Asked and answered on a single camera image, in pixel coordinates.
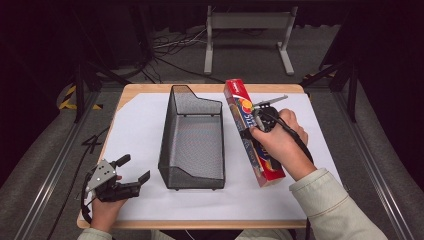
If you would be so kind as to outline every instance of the floor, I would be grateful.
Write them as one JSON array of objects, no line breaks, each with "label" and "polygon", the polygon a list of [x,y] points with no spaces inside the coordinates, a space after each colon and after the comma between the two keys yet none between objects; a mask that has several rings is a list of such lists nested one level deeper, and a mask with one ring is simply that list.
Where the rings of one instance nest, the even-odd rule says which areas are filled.
[{"label": "floor", "polygon": [[[213,73],[203,72],[205,45],[177,49],[156,48],[156,56],[144,73],[129,78],[133,83],[207,83],[230,78],[245,83],[299,83],[318,71],[339,27],[295,28],[288,53],[295,74],[287,76],[276,49],[279,33],[223,31],[215,34]],[[134,69],[121,69],[124,74]],[[357,123],[345,111],[346,89],[332,93],[329,79],[308,86],[311,103],[343,184],[349,194],[389,239],[424,239],[422,222],[424,194],[407,174],[387,140],[384,130],[359,86]],[[58,96],[58,106],[63,100]],[[89,111],[74,123],[76,111],[62,109],[60,115],[28,149],[8,181],[0,189],[0,239],[76,239],[83,178],[97,162],[101,147],[84,145],[93,136],[105,139],[123,86],[103,81],[100,92],[86,92]],[[92,109],[93,105],[101,106]],[[116,239],[150,239],[150,231],[115,230]]]}]

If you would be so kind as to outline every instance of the ziploc box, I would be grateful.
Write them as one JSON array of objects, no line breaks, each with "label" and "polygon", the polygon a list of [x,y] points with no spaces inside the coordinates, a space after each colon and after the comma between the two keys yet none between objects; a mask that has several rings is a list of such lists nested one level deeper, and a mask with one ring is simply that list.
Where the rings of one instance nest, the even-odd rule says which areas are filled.
[{"label": "ziploc box", "polygon": [[[256,126],[252,115],[253,104],[241,79],[227,80],[224,95],[239,132],[251,126]],[[240,138],[260,187],[278,183],[286,176],[281,165],[277,168],[274,165],[273,168],[270,164],[271,156],[258,141],[241,136]]]}]

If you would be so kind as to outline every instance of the person's right hand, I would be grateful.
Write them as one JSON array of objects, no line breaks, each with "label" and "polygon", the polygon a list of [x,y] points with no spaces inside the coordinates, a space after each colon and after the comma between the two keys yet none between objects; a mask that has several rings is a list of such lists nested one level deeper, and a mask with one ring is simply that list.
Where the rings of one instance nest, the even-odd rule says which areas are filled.
[{"label": "person's right hand", "polygon": [[[306,145],[308,134],[297,122],[295,113],[289,109],[283,109],[279,115],[291,129],[297,132]],[[316,170],[294,139],[279,124],[276,124],[268,133],[256,127],[250,128],[250,132],[268,153],[283,165],[294,180],[297,181]]]}]

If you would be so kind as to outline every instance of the sleeve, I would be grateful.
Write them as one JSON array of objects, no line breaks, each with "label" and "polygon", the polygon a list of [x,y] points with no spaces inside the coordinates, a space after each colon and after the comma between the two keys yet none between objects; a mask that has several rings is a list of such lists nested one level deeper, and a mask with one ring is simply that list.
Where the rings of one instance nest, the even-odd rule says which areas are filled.
[{"label": "sleeve", "polygon": [[94,228],[87,228],[79,235],[78,240],[112,240],[112,235]]},{"label": "sleeve", "polygon": [[316,239],[387,239],[326,169],[290,186],[309,218]]}]

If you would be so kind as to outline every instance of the wire mesh tray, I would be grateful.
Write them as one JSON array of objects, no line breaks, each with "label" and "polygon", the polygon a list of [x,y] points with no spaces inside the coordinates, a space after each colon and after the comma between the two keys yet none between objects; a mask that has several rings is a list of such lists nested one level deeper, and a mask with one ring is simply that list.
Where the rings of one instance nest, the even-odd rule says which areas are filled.
[{"label": "wire mesh tray", "polygon": [[224,166],[222,102],[172,86],[158,164],[166,187],[222,189]]}]

